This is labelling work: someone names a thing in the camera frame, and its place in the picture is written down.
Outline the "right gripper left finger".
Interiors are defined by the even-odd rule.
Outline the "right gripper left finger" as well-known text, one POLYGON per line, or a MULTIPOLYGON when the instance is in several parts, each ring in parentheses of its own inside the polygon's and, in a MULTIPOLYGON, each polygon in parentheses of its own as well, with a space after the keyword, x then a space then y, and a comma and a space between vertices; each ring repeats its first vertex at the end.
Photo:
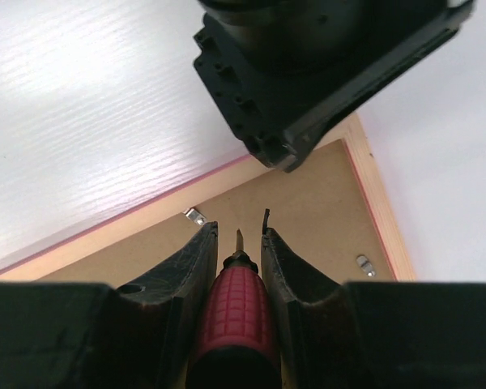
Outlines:
POLYGON ((0 282, 0 388, 170 388, 217 258, 210 222, 119 288, 0 282))

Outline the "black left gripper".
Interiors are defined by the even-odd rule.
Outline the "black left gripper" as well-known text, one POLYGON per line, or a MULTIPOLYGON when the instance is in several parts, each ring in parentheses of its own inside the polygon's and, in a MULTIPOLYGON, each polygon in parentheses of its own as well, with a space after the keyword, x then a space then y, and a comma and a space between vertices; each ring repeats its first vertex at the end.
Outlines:
POLYGON ((291 172, 345 117, 452 39, 472 1, 204 1, 194 68, 234 136, 291 172))

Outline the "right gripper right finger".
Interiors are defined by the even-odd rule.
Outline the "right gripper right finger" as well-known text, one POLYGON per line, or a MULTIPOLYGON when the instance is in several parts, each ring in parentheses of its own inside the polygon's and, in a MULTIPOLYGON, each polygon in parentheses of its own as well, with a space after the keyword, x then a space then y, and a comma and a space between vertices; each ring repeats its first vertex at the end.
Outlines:
POLYGON ((486 388, 486 284, 338 284, 262 230, 290 388, 486 388))

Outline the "red handled screwdriver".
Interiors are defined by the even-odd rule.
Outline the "red handled screwdriver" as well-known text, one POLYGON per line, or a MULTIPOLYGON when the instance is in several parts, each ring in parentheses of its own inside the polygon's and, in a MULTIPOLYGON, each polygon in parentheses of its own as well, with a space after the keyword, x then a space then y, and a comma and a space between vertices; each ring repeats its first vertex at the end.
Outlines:
POLYGON ((275 320, 258 266, 236 247, 223 263, 199 316, 187 388, 281 388, 275 320))

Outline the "pink picture frame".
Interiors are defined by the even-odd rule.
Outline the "pink picture frame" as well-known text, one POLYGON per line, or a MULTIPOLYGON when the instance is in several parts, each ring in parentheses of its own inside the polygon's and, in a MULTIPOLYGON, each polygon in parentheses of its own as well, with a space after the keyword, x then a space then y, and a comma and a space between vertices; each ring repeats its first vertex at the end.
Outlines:
POLYGON ((360 255, 378 280, 414 280, 410 257, 386 188, 356 114, 333 129, 291 173, 243 156, 168 193, 0 271, 3 281, 92 281, 118 286, 161 263, 198 226, 198 209, 220 227, 219 255, 232 253, 242 231, 260 258, 262 216, 300 256, 338 280, 362 280, 360 255))

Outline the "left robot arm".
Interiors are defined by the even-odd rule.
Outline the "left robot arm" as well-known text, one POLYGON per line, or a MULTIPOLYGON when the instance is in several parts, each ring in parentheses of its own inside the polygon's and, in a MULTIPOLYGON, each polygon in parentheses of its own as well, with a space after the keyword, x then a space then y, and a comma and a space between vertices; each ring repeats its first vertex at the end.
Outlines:
POLYGON ((251 156, 289 173, 451 40, 472 1, 204 1, 194 68, 251 156))

